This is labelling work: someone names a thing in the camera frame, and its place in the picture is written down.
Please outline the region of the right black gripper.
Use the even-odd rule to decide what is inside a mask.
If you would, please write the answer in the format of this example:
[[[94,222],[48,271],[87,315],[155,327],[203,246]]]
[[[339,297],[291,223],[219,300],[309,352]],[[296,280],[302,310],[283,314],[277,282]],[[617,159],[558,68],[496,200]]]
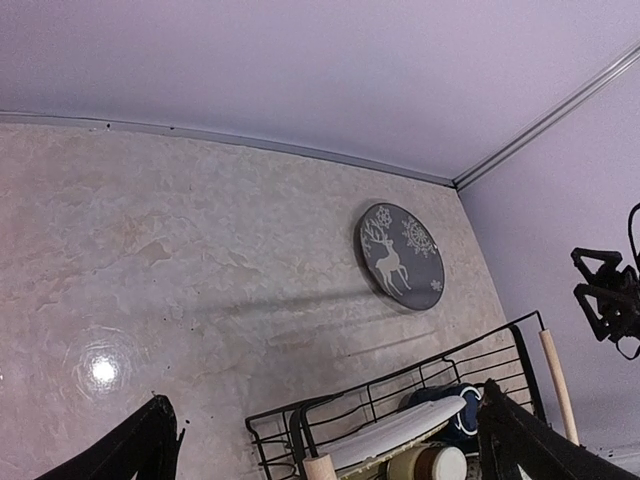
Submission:
[[[600,280],[600,287],[581,283],[573,290],[596,339],[608,337],[614,344],[625,337],[638,339],[639,278],[631,266],[617,269],[622,254],[576,247],[571,259],[586,280]],[[598,268],[591,270],[586,260],[598,262]]]

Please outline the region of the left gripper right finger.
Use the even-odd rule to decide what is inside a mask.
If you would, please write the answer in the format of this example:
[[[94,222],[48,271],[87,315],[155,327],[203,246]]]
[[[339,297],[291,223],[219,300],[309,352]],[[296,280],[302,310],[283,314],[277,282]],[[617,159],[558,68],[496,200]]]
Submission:
[[[492,379],[477,411],[483,479],[634,479],[636,476],[571,443],[526,411]]]

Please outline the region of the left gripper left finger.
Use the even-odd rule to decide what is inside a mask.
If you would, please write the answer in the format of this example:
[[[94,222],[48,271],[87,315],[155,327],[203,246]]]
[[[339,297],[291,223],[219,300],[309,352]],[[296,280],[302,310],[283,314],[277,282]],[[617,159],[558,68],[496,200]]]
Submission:
[[[155,395],[94,445],[43,479],[174,479],[179,434],[174,408]]]

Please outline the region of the white brown banded cup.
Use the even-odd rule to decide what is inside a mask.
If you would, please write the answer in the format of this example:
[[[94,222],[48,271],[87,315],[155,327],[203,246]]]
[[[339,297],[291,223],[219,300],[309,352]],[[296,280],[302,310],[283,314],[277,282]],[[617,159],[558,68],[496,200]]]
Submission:
[[[388,462],[389,480],[465,480],[467,460],[456,447],[415,447]]]

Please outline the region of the black white striped plate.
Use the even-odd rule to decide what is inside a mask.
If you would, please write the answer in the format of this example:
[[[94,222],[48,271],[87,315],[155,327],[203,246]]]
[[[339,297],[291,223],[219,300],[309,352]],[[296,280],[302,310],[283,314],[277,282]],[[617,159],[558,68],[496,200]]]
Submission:
[[[460,397],[425,402],[319,447],[318,453],[329,454],[336,469],[352,466],[369,457],[432,435],[442,429],[464,405],[465,402]]]

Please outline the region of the woven bamboo plate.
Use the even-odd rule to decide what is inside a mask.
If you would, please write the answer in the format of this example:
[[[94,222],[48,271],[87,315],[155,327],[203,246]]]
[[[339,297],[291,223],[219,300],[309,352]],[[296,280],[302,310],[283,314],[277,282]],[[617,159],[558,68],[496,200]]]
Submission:
[[[404,445],[398,446],[392,450],[389,450],[387,452],[378,454],[376,456],[373,457],[369,457],[365,460],[362,460],[358,463],[356,463],[355,465],[352,466],[348,466],[348,467],[344,467],[341,469],[337,469],[336,470],[336,475],[339,479],[345,479],[348,478],[350,476],[353,476],[355,474],[359,474],[362,473],[364,471],[368,471],[373,469],[374,467],[377,467],[378,465],[384,463],[384,462],[388,462],[390,461],[392,458],[394,458],[397,455],[400,455],[401,453],[404,453],[407,450],[410,450],[412,448],[417,448],[417,447],[423,447],[427,444],[426,440],[423,441],[412,441],[409,443],[406,443]]]

